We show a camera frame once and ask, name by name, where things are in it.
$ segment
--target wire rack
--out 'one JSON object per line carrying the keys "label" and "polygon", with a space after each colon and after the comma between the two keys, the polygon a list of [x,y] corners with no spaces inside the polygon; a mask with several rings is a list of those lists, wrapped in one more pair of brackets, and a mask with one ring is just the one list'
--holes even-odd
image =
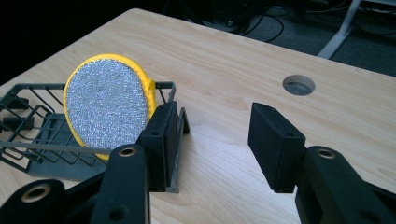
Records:
{"label": "wire rack", "polygon": [[[158,101],[173,101],[173,82],[156,82],[156,89]],[[63,95],[64,84],[17,84],[0,99],[0,161],[28,175],[77,181],[106,169],[96,154],[111,151],[78,144],[65,119]]]}

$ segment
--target cable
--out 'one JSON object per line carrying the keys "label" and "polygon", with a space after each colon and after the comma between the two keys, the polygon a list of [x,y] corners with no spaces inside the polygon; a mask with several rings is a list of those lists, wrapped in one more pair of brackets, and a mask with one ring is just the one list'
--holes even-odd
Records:
{"label": "cable", "polygon": [[265,14],[262,14],[262,16],[260,17],[259,21],[248,31],[245,31],[244,33],[242,33],[243,36],[250,34],[254,29],[256,29],[260,23],[262,23],[262,18],[264,18]]}
{"label": "cable", "polygon": [[273,36],[272,38],[269,38],[269,39],[265,40],[265,41],[264,41],[265,43],[269,43],[269,42],[271,42],[271,41],[277,39],[277,38],[283,33],[283,30],[285,29],[285,25],[283,24],[283,22],[282,22],[280,19],[278,19],[277,17],[272,17],[272,16],[267,16],[267,17],[269,17],[269,18],[271,18],[271,19],[274,19],[274,20],[278,21],[279,24],[280,24],[280,26],[281,26],[281,29],[280,29],[279,33],[277,33],[275,36]]}

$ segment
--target grommet hole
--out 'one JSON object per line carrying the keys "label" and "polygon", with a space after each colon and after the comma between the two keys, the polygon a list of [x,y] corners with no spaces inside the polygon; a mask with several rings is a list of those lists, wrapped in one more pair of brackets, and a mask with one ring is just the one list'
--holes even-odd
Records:
{"label": "grommet hole", "polygon": [[315,90],[315,82],[306,76],[292,75],[283,80],[283,88],[293,95],[308,95]]}

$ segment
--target table surface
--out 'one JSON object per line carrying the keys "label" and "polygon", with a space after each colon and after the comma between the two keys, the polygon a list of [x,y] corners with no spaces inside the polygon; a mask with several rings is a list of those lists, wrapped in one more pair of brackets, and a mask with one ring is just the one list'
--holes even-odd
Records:
{"label": "table surface", "polygon": [[[306,146],[341,152],[366,181],[396,192],[396,79],[186,21],[131,9],[0,88],[63,83],[89,57],[117,53],[174,81],[191,126],[179,194],[151,193],[153,223],[299,223],[294,194],[273,193],[248,147],[253,102],[280,111]],[[283,80],[304,75],[296,96]],[[36,180],[0,162],[0,204]],[[67,188],[77,184],[64,181]]]}

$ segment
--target wooden tabletop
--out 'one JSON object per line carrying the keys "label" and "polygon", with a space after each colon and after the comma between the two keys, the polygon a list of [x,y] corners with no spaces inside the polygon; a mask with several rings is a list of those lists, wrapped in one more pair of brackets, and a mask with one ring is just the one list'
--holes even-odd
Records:
{"label": "wooden tabletop", "polygon": [[[65,83],[93,55],[117,53],[156,81],[174,81],[191,132],[181,147],[179,194],[151,193],[153,223],[299,223],[294,195],[273,193],[248,147],[253,102],[338,150],[366,181],[396,192],[396,79],[297,51],[129,10],[0,88]],[[286,77],[315,83],[288,93]],[[35,177],[0,162],[0,204]],[[67,187],[76,182],[64,181]]]}

